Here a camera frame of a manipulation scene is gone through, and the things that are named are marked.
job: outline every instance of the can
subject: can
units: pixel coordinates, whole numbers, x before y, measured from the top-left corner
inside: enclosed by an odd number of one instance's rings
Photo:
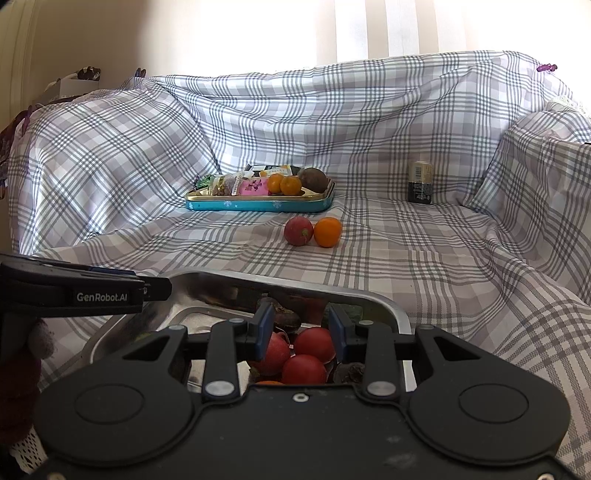
[[[408,163],[408,201],[431,205],[433,197],[433,166],[428,161]]]

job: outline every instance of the radish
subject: radish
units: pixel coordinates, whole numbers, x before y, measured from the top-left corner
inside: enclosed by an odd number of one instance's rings
[[[326,383],[326,368],[311,355],[292,356],[281,373],[281,382],[288,385],[317,385]]]
[[[296,355],[303,353],[315,356],[324,364],[336,356],[330,332],[321,327],[312,327],[301,332],[295,339],[294,352]]]
[[[281,372],[283,364],[287,362],[290,355],[291,352],[287,335],[285,335],[285,333],[273,332],[271,334],[271,339],[269,340],[269,346],[267,347],[265,358],[260,362],[249,361],[248,365],[257,371],[258,375],[256,375],[256,377],[259,375],[270,377]]]
[[[301,247],[308,243],[314,235],[312,223],[305,217],[293,217],[287,221],[283,236],[287,243]]]

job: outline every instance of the purple clip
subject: purple clip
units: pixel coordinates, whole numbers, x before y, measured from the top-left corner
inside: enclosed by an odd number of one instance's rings
[[[536,70],[538,70],[538,72],[553,72],[557,69],[558,67],[556,65],[551,65],[550,63],[547,63],[545,65],[540,65],[538,68],[536,68]]]

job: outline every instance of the orange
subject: orange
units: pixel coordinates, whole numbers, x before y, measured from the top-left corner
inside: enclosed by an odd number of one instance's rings
[[[339,243],[343,225],[334,217],[325,217],[314,226],[314,240],[321,247],[330,248]]]
[[[284,177],[283,180],[281,180],[281,192],[283,195],[299,195],[301,192],[301,180],[295,175]]]
[[[281,173],[274,173],[267,180],[267,188],[269,193],[281,193],[281,180],[285,178]]]

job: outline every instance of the snack package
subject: snack package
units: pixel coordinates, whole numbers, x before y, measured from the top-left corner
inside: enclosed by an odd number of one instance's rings
[[[203,177],[197,175],[197,178],[195,178],[195,181],[193,182],[193,187],[195,188],[195,190],[201,190],[206,187],[209,187],[214,176],[215,175],[213,174],[205,175]]]
[[[281,173],[289,177],[291,175],[297,175],[300,167],[291,165],[249,165],[246,167],[246,171],[253,172],[255,177],[270,177],[274,173]]]
[[[239,171],[228,175],[215,175],[209,184],[209,194],[214,196],[240,195],[239,188],[243,179],[254,175],[251,171]]]
[[[239,189],[239,195],[263,196],[269,195],[266,177],[253,177],[242,180]]]

